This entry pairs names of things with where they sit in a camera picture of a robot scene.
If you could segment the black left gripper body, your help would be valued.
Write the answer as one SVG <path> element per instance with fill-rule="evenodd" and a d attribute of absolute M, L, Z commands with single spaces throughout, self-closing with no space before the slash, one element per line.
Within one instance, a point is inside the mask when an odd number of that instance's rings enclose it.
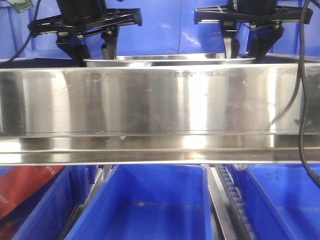
<path fill-rule="evenodd" d="M 120 27 L 143 24 L 140 8 L 108 8 L 105 0 L 58 0 L 59 15 L 32 20 L 32 37 L 74 34 L 79 39 L 117 36 Z"/>

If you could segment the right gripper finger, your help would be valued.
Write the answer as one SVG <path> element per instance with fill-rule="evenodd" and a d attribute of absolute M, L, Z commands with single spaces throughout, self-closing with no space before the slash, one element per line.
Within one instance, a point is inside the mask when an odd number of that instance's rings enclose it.
<path fill-rule="evenodd" d="M 247 53 L 253 63 L 261 63 L 273 45 L 283 36 L 285 28 L 281 21 L 249 22 Z"/>
<path fill-rule="evenodd" d="M 235 21 L 223 21 L 220 23 L 226 59 L 236 59 L 240 50 L 237 39 L 237 23 Z"/>

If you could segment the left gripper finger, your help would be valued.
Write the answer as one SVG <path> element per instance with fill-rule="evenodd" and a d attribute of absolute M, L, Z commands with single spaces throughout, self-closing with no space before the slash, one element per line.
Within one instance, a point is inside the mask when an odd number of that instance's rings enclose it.
<path fill-rule="evenodd" d="M 101 45 L 101 53 L 105 60 L 114 60 L 117 55 L 117 43 L 119 27 L 112 26 L 102 29 L 101 38 L 104 40 Z"/>
<path fill-rule="evenodd" d="M 91 57 L 88 46 L 82 44 L 75 32 L 58 32 L 56 45 L 79 67 L 86 67 L 85 59 Z"/>

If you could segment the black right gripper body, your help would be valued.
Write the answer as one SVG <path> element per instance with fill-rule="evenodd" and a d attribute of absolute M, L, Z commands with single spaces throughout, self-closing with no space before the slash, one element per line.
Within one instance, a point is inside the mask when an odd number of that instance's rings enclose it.
<path fill-rule="evenodd" d="M 194 24 L 220 24 L 223 30 L 236 30 L 249 24 L 250 30 L 279 29 L 283 23 L 309 24 L 313 10 L 308 7 L 278 5 L 276 0 L 229 0 L 225 5 L 197 7 Z"/>

